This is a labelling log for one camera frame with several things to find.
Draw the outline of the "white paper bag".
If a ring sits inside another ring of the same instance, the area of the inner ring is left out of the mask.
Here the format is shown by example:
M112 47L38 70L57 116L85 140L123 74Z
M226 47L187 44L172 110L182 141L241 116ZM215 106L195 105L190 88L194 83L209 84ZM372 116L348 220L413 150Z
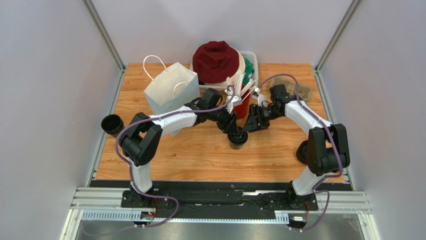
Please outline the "white paper bag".
M144 72L151 79L144 95L154 115L165 114L179 109L200 96L198 74L181 63L165 66L164 70L152 77L142 64Z

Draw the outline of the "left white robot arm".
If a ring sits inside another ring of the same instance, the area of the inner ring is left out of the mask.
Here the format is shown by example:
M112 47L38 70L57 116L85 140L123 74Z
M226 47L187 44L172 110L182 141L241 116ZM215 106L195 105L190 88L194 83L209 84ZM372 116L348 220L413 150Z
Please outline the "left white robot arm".
M248 134L237 125L237 114L229 108L230 100L218 105L222 95L208 88L201 97L195 98L177 110L159 115L137 113L124 127L119 120L115 127L115 151L124 160L130 173L130 191L140 202L155 203L158 195L149 194L153 187L150 162L155 157L161 138L171 132L191 128L206 121L215 122L218 129L228 136L233 145L245 144Z

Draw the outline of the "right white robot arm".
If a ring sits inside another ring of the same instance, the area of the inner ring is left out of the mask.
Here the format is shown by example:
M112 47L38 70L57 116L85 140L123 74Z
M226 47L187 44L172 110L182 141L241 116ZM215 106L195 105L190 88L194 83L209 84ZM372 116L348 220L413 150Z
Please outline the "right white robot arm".
M271 102L257 97L250 104L244 132L266 130L270 121L287 117L307 135L296 152L297 158L306 165L303 172L291 181L285 191L285 203L291 209L305 206L326 179L338 178L350 165L347 129L343 124L333 124L313 112L301 100L298 93L289 95L283 84L269 89Z

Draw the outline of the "black plastic cup lid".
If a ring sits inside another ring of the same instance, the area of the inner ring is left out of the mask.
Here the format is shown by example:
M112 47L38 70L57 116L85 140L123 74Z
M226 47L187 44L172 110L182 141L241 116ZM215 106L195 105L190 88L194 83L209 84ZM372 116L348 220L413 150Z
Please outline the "black plastic cup lid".
M237 127L238 133L237 134L228 134L228 140L229 142L247 142L249 135L247 132L243 132L243 128L238 126Z

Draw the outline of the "translucent dark plastic cup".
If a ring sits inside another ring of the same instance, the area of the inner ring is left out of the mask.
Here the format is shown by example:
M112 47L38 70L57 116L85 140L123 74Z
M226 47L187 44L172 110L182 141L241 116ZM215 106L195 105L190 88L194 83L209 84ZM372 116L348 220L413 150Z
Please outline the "translucent dark plastic cup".
M229 146L233 149L233 150L239 150L243 147L243 145L245 144L245 142L233 142L230 141L229 142Z

